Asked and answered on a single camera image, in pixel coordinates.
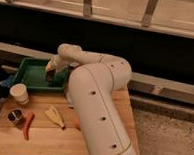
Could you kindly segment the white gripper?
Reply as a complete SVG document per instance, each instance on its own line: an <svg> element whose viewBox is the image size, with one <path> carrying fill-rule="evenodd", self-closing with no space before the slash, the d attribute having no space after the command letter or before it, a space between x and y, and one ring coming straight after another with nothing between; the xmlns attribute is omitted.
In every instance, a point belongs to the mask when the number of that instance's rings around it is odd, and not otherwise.
<svg viewBox="0 0 194 155"><path fill-rule="evenodd" d="M63 71L69 65L68 61L63 60L59 55L54 55L47 63L45 69L47 72Z"/></svg>

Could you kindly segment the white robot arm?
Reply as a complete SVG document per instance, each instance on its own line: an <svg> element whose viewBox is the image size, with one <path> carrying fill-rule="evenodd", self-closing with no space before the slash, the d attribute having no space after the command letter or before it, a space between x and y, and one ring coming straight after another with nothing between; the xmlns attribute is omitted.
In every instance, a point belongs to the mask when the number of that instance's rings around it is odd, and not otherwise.
<svg viewBox="0 0 194 155"><path fill-rule="evenodd" d="M129 62L119 56L61 44L46 72L59 72L71 64L75 68L68 79L68 93L89 155L137 155L111 97L131 79Z"/></svg>

